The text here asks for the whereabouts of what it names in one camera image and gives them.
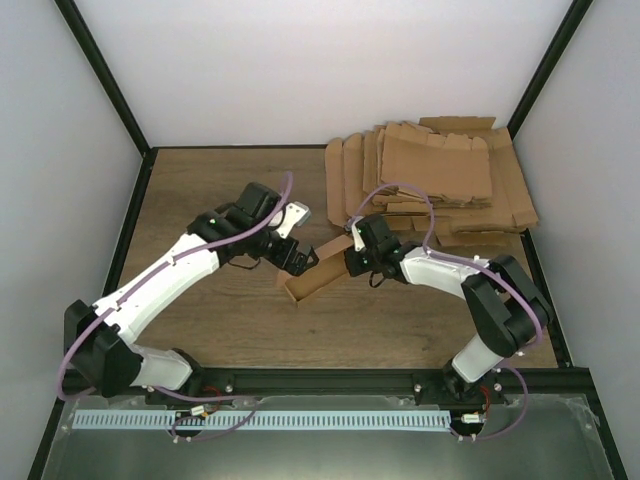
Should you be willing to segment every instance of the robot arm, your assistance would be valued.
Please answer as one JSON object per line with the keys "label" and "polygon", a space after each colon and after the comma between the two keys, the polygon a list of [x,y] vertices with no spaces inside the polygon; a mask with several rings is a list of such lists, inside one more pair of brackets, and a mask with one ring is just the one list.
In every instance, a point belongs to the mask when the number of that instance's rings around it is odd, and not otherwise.
{"label": "robot arm", "polygon": [[308,207],[297,202],[287,204],[268,227],[254,235],[215,249],[206,247],[263,221],[279,200],[276,192],[250,183],[237,202],[199,215],[165,255],[127,285],[92,306],[74,302],[64,317],[67,350],[98,316],[109,314],[83,342],[71,363],[105,397],[129,386],[145,385],[195,393],[200,367],[189,355],[180,350],[163,352],[141,347],[135,342],[185,290],[236,256],[246,254],[258,261],[264,258],[296,276],[316,265],[318,257],[313,248],[299,248],[299,242],[289,236],[310,216]]}
{"label": "robot arm", "polygon": [[[466,300],[478,333],[444,367],[447,388],[456,398],[464,397],[487,372],[535,337],[535,327],[520,304],[513,298],[504,300],[505,291],[477,269],[434,258],[413,242],[401,244],[378,214],[358,219],[351,229],[354,246],[345,252],[351,276],[369,273],[371,286],[393,279]],[[543,328],[552,321],[553,310],[515,258],[475,257],[472,262],[498,274],[515,289]],[[376,274],[383,280],[374,285]]]}

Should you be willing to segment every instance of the gray floor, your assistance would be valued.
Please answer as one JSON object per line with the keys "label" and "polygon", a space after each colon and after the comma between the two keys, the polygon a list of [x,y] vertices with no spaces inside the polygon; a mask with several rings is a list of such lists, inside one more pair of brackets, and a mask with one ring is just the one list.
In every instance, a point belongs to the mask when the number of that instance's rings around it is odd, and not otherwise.
{"label": "gray floor", "polygon": [[[331,410],[351,404],[353,409],[363,409],[363,403],[370,409],[380,405],[391,408],[389,400],[383,397],[370,397],[366,402],[335,397],[276,398],[268,399],[263,407]],[[131,406],[119,404],[113,408]],[[517,406],[492,407],[486,428],[499,430],[517,413]],[[67,409],[63,423],[69,422],[71,415],[71,409]],[[585,480],[612,477],[584,401],[536,395],[531,397],[527,417],[517,429],[500,439],[476,444],[459,444],[447,433],[238,432],[211,442],[174,445],[163,431],[60,429],[44,478]]]}

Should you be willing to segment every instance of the wooden table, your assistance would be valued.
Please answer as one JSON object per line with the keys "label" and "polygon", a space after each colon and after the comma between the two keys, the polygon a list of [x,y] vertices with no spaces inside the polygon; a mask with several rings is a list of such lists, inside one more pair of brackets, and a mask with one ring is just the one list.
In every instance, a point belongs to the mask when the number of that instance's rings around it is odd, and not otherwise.
{"label": "wooden table", "polygon": [[[278,189],[291,170],[292,200],[313,212],[293,235],[319,246],[340,233],[326,219],[323,150],[162,149],[151,175],[121,284],[164,254],[200,213],[234,201],[251,181]],[[449,250],[495,256],[501,248]],[[526,263],[521,247],[511,252]],[[474,335],[466,304],[426,287],[351,279],[297,308],[275,287],[275,267],[223,267],[173,302],[139,343],[181,348],[205,366],[439,368]],[[554,367],[551,344],[514,360]]]}

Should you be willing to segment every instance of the black corner post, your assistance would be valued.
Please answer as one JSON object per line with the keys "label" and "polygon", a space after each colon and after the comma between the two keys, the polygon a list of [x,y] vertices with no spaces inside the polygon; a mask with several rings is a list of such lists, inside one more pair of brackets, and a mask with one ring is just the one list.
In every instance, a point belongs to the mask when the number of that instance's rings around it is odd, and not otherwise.
{"label": "black corner post", "polygon": [[573,0],[571,3],[567,14],[564,16],[560,27],[558,27],[553,40],[551,40],[536,72],[533,74],[533,77],[531,77],[531,81],[524,91],[524,95],[522,95],[515,112],[513,112],[509,120],[507,128],[509,129],[511,138],[515,138],[518,134],[531,107],[533,107],[545,83],[549,80],[551,72],[553,72],[558,60],[560,60],[564,50],[567,48],[567,45],[569,45],[573,34],[578,29],[591,3],[593,3],[593,0]]}
{"label": "black corner post", "polygon": [[73,0],[55,0],[55,2],[60,13],[62,13],[62,16],[69,25],[73,36],[76,37],[78,45],[80,45],[80,48],[91,64],[91,68],[93,68],[98,80],[100,80],[102,88],[104,88],[113,107],[116,109],[116,112],[118,112],[122,123],[129,132],[129,135],[131,135],[133,143],[135,143],[138,148],[140,155],[144,157],[151,150],[149,143],[144,138],[138,122],[133,116],[124,95],[122,95],[115,78],[113,78],[111,70],[109,70],[109,66],[102,56],[102,53],[100,53],[100,49],[93,39],[89,27],[84,22],[76,3]]}

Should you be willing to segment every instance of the open cardboard box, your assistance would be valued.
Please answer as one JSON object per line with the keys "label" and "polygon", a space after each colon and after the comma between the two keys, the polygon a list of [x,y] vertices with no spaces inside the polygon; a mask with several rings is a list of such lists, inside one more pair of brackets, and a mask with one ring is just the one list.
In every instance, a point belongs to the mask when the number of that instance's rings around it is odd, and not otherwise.
{"label": "open cardboard box", "polygon": [[297,306],[307,303],[326,289],[349,278],[344,251],[352,245],[353,239],[347,235],[334,238],[316,249],[320,260],[318,265],[299,277],[281,270],[276,276],[276,286],[284,287]]}

